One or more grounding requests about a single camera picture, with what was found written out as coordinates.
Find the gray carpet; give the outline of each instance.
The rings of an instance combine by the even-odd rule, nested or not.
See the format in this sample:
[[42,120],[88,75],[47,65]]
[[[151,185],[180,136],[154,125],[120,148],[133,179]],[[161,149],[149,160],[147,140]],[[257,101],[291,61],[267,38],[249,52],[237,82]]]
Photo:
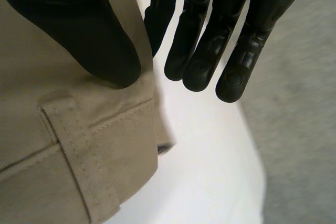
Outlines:
[[267,172],[265,224],[336,223],[336,0],[296,0],[241,99]]

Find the seam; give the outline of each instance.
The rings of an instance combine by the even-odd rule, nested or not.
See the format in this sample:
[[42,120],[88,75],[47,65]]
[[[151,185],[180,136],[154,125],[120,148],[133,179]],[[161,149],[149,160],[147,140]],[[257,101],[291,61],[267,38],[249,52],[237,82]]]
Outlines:
[[41,157],[40,159],[34,161],[32,164],[30,164],[30,165],[28,165],[28,166],[25,166],[25,167],[23,167],[23,168],[21,168],[21,169],[19,169],[17,172],[14,172],[14,173],[11,174],[11,173],[10,173],[10,170],[13,169],[13,168],[15,168],[16,165],[20,165],[22,162],[27,161],[27,160],[29,160],[30,158],[33,158],[34,156],[29,157],[28,159],[24,159],[24,160],[22,160],[21,162],[17,163],[16,165],[11,166],[11,167],[9,167],[9,168],[3,170],[3,171],[0,173],[0,182],[6,181],[7,179],[11,178],[12,176],[15,176],[15,175],[17,175],[17,174],[19,174],[19,173],[21,173],[21,172],[23,172],[23,171],[25,171],[25,170],[28,170],[28,169],[32,168],[33,166],[35,166],[35,165],[41,163],[43,160],[45,160],[45,159],[47,159],[47,158],[49,158],[49,157],[55,155],[57,152],[61,152],[61,147],[60,147],[59,144],[56,144],[56,145],[54,145],[54,146],[50,147],[50,148],[53,148],[53,147],[54,147],[55,149],[52,150],[47,156]]
[[123,119],[125,119],[125,118],[127,118],[127,117],[129,117],[129,116],[131,116],[131,115],[132,115],[132,112],[137,112],[137,111],[139,111],[139,110],[141,110],[141,109],[145,109],[145,108],[151,106],[152,104],[151,104],[150,102],[151,102],[152,100],[153,100],[153,98],[151,98],[151,99],[149,99],[149,100],[147,100],[147,101],[145,101],[145,102],[143,102],[143,103],[141,103],[141,104],[139,104],[139,105],[137,105],[137,106],[134,106],[134,107],[132,107],[132,108],[126,110],[126,111],[123,111],[123,112],[117,114],[116,116],[111,117],[109,120],[107,120],[107,121],[109,121],[108,124],[106,124],[106,125],[104,125],[104,126],[101,126],[100,128],[94,130],[93,132],[96,133],[96,132],[98,132],[98,131],[100,131],[100,130],[102,130],[102,129],[105,129],[106,127],[109,127],[112,123],[119,122],[119,121],[121,121],[121,120],[123,120]]
[[[92,145],[95,144],[94,140],[92,139],[93,140],[92,143],[89,142],[88,138],[89,137],[91,138],[91,136],[86,133],[86,130],[83,129],[83,126],[80,124],[80,122],[78,120],[78,118],[80,118],[80,115],[78,114],[78,111],[74,110],[73,108],[70,108],[69,113],[72,113],[74,115],[74,117],[75,117],[74,121],[76,121],[76,128],[78,128],[80,130],[80,133],[83,135],[83,138],[85,140],[85,144],[86,144],[86,146],[88,146],[88,149],[92,151],[91,156],[92,156],[93,161],[95,162],[95,164],[97,166],[98,171],[101,171],[101,167],[103,165],[103,162],[98,158],[98,155],[96,154],[96,151],[95,151],[95,146],[92,146]],[[76,151],[76,147],[75,147],[72,140],[70,141],[70,144],[71,144],[71,146],[72,146],[72,148],[75,152],[75,155],[77,156],[78,152]],[[90,179],[89,179],[90,176],[88,175],[87,170],[85,169],[85,166],[82,162],[81,162],[81,168],[82,168],[83,173],[86,177],[86,180],[90,181]],[[113,201],[114,201],[113,203],[116,204],[117,203],[116,202],[117,197],[116,197],[116,195],[114,195],[112,197],[112,193],[111,193],[112,188],[108,185],[108,183],[106,182],[106,179],[99,177],[99,182],[103,184],[103,187],[107,191],[108,197],[110,199],[113,199]],[[92,194],[91,190],[93,190],[93,184],[92,183],[90,183],[89,194]],[[84,202],[87,204],[88,213],[90,213],[90,211],[94,212],[93,214],[94,214],[95,217],[89,215],[92,223],[97,223],[97,222],[101,221],[101,217],[102,217],[102,215],[101,215],[102,214],[101,213],[101,201],[98,200],[97,194],[92,194],[92,196],[93,196],[93,203],[95,205],[93,209],[91,207],[89,207],[89,204],[85,201],[85,197],[83,197],[83,199],[84,199]]]
[[43,125],[46,129],[46,132],[50,137],[50,140],[52,141],[53,144],[57,144],[59,142],[58,139],[57,139],[57,134],[55,132],[55,129],[54,129],[52,123],[50,122],[50,119],[49,119],[46,111],[41,106],[39,106],[37,108],[37,111],[38,111],[38,114],[39,114],[39,116],[42,120],[42,123],[43,123]]
[[106,116],[105,118],[103,118],[101,120],[98,120],[97,122],[94,122],[94,123],[90,124],[89,128],[92,129],[92,128],[98,127],[98,125],[102,125],[102,124],[104,124],[104,123],[106,123],[106,122],[108,122],[110,120],[116,119],[116,118],[120,117],[123,114],[127,114],[127,113],[130,113],[133,110],[137,110],[137,108],[144,106],[145,104],[149,103],[152,100],[154,100],[154,98],[150,98],[148,100],[142,101],[142,102],[138,103],[137,105],[132,106],[130,108],[127,108],[127,109],[125,109],[123,111],[117,112],[116,114],[112,114],[110,116]]
[[[56,107],[53,107],[53,110],[54,110],[54,111],[57,111],[57,114],[58,114],[58,110],[57,110]],[[76,147],[75,147],[75,145],[74,145],[74,143],[73,143],[72,137],[69,136],[69,132],[67,131],[67,128],[65,127],[64,121],[63,121],[61,118],[59,118],[59,122],[61,123],[62,128],[64,129],[64,131],[66,132],[67,139],[69,140],[70,146],[71,146],[71,148],[72,148],[72,151],[74,152],[75,157],[77,157],[77,156],[78,156],[78,152],[77,152]],[[87,138],[86,138],[86,136],[85,136],[85,133],[84,133],[83,130],[82,130],[82,127],[79,127],[79,128],[81,129],[81,134],[83,134],[84,139],[85,139],[85,141],[87,142]],[[86,210],[87,210],[89,219],[94,223],[95,220],[93,219],[93,216],[91,215],[91,214],[93,214],[93,213],[91,212],[91,211],[92,211],[92,208],[90,208],[90,207],[88,206],[88,202],[87,202],[87,200],[86,200],[86,197],[84,196],[84,192],[83,192],[83,190],[82,190],[82,187],[80,186],[80,183],[78,182],[77,175],[76,175],[76,173],[75,173],[75,171],[74,171],[74,168],[73,168],[73,166],[72,166],[71,161],[69,160],[69,157],[68,157],[68,155],[67,155],[67,152],[65,152],[65,156],[66,156],[66,159],[69,161],[70,169],[71,169],[72,172],[73,172],[73,175],[74,175],[74,181],[75,181],[76,184],[78,185],[80,194],[82,195],[83,202],[85,203],[85,208],[86,208]],[[90,180],[89,180],[89,176],[88,176],[87,171],[86,171],[86,169],[85,169],[85,167],[84,167],[84,165],[83,165],[83,162],[80,161],[79,164],[80,164],[80,167],[81,167],[81,169],[82,169],[82,172],[83,172],[83,174],[84,174],[86,180],[89,182],[89,181],[90,181]],[[96,196],[94,195],[93,198],[94,198],[94,203],[95,203],[95,205],[98,206]]]

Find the stitching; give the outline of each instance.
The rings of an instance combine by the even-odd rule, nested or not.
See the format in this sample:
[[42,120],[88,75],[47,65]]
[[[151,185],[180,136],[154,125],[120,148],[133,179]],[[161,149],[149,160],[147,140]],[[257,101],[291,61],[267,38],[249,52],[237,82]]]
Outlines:
[[106,121],[114,120],[114,119],[120,117],[120,116],[123,115],[123,114],[129,114],[129,113],[132,112],[132,111],[137,111],[138,109],[141,109],[142,107],[144,107],[147,103],[151,102],[152,100],[154,100],[154,98],[150,98],[150,99],[148,99],[148,100],[142,101],[142,102],[138,103],[138,104],[135,105],[135,106],[132,106],[132,107],[127,108],[127,109],[125,109],[125,110],[119,111],[119,112],[117,112],[117,113],[115,113],[115,114],[108,115],[108,116],[106,116],[105,118],[98,120],[98,122],[94,122],[94,123],[92,123],[92,124],[89,126],[89,128],[92,129],[92,128],[98,127],[98,125],[100,125],[100,124],[104,124],[104,123],[106,123]]
[[[75,117],[78,118],[78,115],[74,112],[73,109],[70,109],[69,111],[71,111],[71,112],[75,115]],[[85,132],[84,132],[82,126],[79,124],[78,119],[76,119],[75,121],[76,121],[76,127],[80,129],[81,134],[84,136],[86,145],[88,145],[88,139],[87,139],[87,137],[86,137],[86,135],[85,135]],[[67,139],[69,139],[69,142],[70,142],[70,145],[71,145],[71,147],[72,147],[72,150],[73,150],[73,152],[74,152],[74,154],[75,154],[75,157],[77,157],[77,156],[78,156],[78,152],[77,152],[76,147],[75,147],[75,145],[74,145],[74,143],[73,143],[72,137],[69,136],[69,131],[66,130],[65,124],[64,124],[64,122],[63,122],[63,120],[62,120],[61,118],[59,118],[59,122],[61,123],[62,128],[63,128],[63,129],[65,130],[65,132],[66,132]],[[87,173],[87,171],[86,171],[86,169],[85,169],[85,166],[84,166],[83,162],[81,162],[81,161],[80,161],[80,167],[81,167],[81,169],[82,169],[82,171],[83,171],[83,174],[84,174],[86,180],[87,180],[87,181],[90,181],[89,176],[88,176],[88,173]],[[94,211],[94,209],[92,209],[92,208],[89,207],[88,202],[85,200],[85,196],[84,196],[84,193],[85,193],[85,192],[82,191],[82,188],[81,188],[81,193],[82,193],[82,195],[83,195],[84,202],[86,203],[86,207],[87,207],[87,209],[88,209],[89,216],[90,216],[90,218],[91,218],[91,220],[92,220],[92,218],[94,218],[94,217],[91,216],[91,214],[93,214],[93,215],[97,215],[97,213],[96,213],[96,211]],[[100,207],[99,207],[98,199],[97,199],[97,196],[96,196],[95,194],[93,194],[93,200],[94,200],[94,203],[95,203],[95,207],[97,207],[97,209],[99,209]]]
[[[137,112],[137,111],[139,111],[140,109],[147,108],[147,107],[149,107],[149,106],[151,106],[151,105],[152,105],[152,104],[146,104],[145,106],[137,106],[137,107],[133,107],[133,108],[136,108],[133,112]],[[108,127],[108,126],[110,126],[112,123],[119,122],[119,121],[121,121],[121,120],[123,120],[123,119],[125,119],[125,118],[127,118],[127,117],[129,117],[129,116],[131,116],[131,115],[132,115],[131,113],[128,113],[127,115],[125,115],[125,116],[123,116],[123,117],[121,117],[121,118],[118,118],[117,120],[113,120],[114,118],[117,117],[117,116],[115,116],[114,118],[111,119],[111,122],[110,122],[110,123],[108,123],[108,124],[102,126],[101,128],[96,129],[96,130],[94,131],[94,133],[95,133],[95,132],[98,132],[98,131],[100,131],[100,130],[102,130],[102,129]]]
[[[98,167],[98,171],[99,171],[99,174],[101,174],[101,166],[100,166],[100,163],[98,162],[98,158],[97,158],[97,155],[93,152],[93,159],[94,161],[96,162],[96,165]],[[103,182],[104,183],[104,187],[105,189],[107,190],[108,192],[108,196],[109,198],[111,198],[111,193],[110,193],[110,188],[108,187],[107,183],[102,180],[102,179],[99,179],[100,181],[99,182]]]
[[[96,163],[97,163],[97,166],[98,166],[98,170],[101,171],[101,166],[99,165],[98,157],[97,157],[97,155],[94,155],[94,156],[95,156],[95,160],[96,160]],[[107,191],[109,199],[112,200],[111,203],[113,205],[117,205],[117,207],[118,207],[119,206],[118,198],[117,198],[115,193],[113,195],[111,193],[112,191],[114,192],[114,188],[110,186],[110,184],[107,182],[106,178],[102,178],[100,180],[104,184],[104,187],[105,187],[105,190]],[[115,211],[115,206],[113,206],[113,209],[109,212],[109,215],[113,211]]]

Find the black robotic finger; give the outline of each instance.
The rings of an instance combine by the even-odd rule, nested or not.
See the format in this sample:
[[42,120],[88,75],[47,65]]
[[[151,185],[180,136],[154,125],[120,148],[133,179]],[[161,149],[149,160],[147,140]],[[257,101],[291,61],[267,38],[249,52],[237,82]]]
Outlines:
[[153,57],[159,50],[164,34],[175,11],[176,0],[151,0],[145,11],[145,27]]
[[276,21],[295,0],[251,0],[245,24],[229,61],[218,81],[217,96],[235,102],[248,79]]
[[213,0],[209,23],[183,75],[183,83],[189,90],[202,91],[208,86],[245,1]]
[[185,67],[195,50],[204,23],[209,0],[185,0],[173,45],[164,72],[168,79],[182,79]]
[[108,0],[7,1],[92,75],[119,87],[139,78],[138,54]]

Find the beige pants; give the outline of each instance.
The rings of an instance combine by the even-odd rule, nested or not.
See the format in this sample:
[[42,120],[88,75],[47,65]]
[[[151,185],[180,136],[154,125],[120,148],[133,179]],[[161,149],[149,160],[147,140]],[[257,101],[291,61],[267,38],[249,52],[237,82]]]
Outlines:
[[142,65],[121,90],[0,0],[0,223],[102,223],[170,146],[137,3],[110,3]]

